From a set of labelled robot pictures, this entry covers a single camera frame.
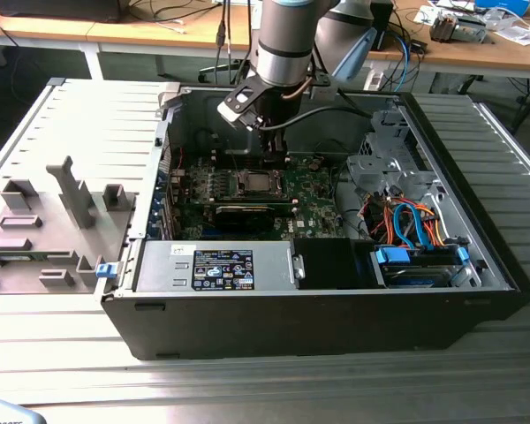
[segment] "computer case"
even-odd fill
[[[0,0],[0,14],[118,22],[129,3],[130,0]]]

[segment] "blue container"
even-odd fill
[[[529,0],[475,0],[475,7],[482,9],[492,9],[493,7],[503,7],[513,11],[519,16],[524,16],[526,9],[530,5]]]

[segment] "power supply label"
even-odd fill
[[[195,250],[193,289],[196,291],[253,290],[252,250]]]

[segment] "desk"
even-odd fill
[[[155,0],[154,4],[168,4],[170,1]],[[412,34],[416,33],[414,38],[428,43],[428,53],[420,66],[422,71],[530,78],[530,46],[522,47],[494,34],[490,35],[490,39],[495,44],[432,42],[428,26],[421,27],[406,19],[407,14],[412,19],[414,8],[418,9],[425,3],[424,0],[397,0],[397,3],[398,14],[406,29]],[[194,7],[208,7],[208,3],[198,2]],[[101,79],[102,70],[97,57],[99,52],[214,57],[216,28],[220,17],[221,11],[216,8],[185,18],[186,34],[177,34],[153,23],[138,22],[131,17],[125,18],[120,24],[103,24],[68,19],[0,16],[0,25],[22,47],[83,51],[92,78]],[[233,6],[231,21],[232,57],[241,58],[246,53],[248,42],[246,8]],[[0,45],[10,44],[0,31]],[[394,66],[400,58],[401,53],[394,45],[390,45],[385,51],[369,53],[366,66],[372,69],[370,77]]]

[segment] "blue latch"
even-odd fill
[[[410,263],[410,255],[403,247],[381,247],[375,257],[379,263]]]
[[[101,263],[96,268],[97,278],[116,278],[117,277],[117,262]]]
[[[464,247],[459,247],[458,248],[458,256],[459,256],[459,259],[463,263],[468,263],[469,262],[469,253],[467,252],[467,249],[465,249]]]

